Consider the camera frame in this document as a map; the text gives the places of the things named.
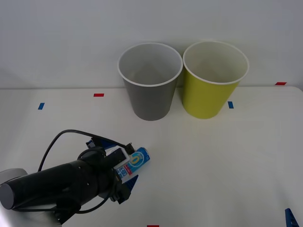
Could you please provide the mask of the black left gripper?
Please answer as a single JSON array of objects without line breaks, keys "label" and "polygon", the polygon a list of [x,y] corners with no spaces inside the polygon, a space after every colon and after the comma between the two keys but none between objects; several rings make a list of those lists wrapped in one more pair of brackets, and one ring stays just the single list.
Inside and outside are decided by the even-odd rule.
[{"label": "black left gripper", "polygon": [[117,169],[129,160],[124,148],[116,144],[91,138],[87,150],[79,155],[83,180],[81,181],[81,204],[99,196],[102,204],[108,199],[119,204],[129,199],[139,175],[122,183]]}]

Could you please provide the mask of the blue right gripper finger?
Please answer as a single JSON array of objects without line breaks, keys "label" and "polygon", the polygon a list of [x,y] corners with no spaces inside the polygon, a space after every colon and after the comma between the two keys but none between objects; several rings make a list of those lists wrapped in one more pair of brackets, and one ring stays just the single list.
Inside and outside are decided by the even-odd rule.
[{"label": "blue right gripper finger", "polygon": [[285,222],[286,227],[299,227],[290,208],[285,209]]}]

